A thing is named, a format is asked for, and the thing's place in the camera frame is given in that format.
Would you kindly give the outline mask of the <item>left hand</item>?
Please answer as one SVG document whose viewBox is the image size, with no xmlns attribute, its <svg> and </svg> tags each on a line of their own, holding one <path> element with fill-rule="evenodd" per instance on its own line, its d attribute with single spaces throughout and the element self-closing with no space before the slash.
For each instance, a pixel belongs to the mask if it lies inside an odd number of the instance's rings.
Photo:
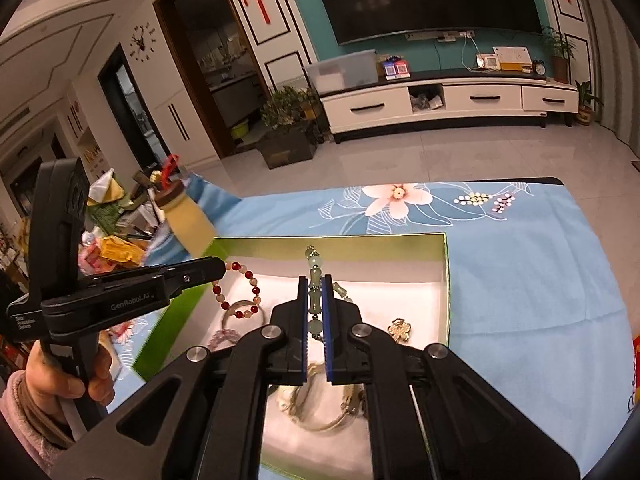
<svg viewBox="0 0 640 480">
<path fill-rule="evenodd" d="M 62 399 L 79 399 L 88 391 L 90 398 L 104 408 L 113 401 L 115 391 L 110 373 L 111 364 L 110 354 L 100 344 L 93 365 L 94 375 L 89 380 L 88 386 L 85 386 L 79 378 L 66 374 L 58 362 L 42 350 L 40 341 L 37 340 L 29 352 L 26 365 L 27 390 L 44 414 L 66 425 L 66 418 L 60 404 Z"/>
</svg>

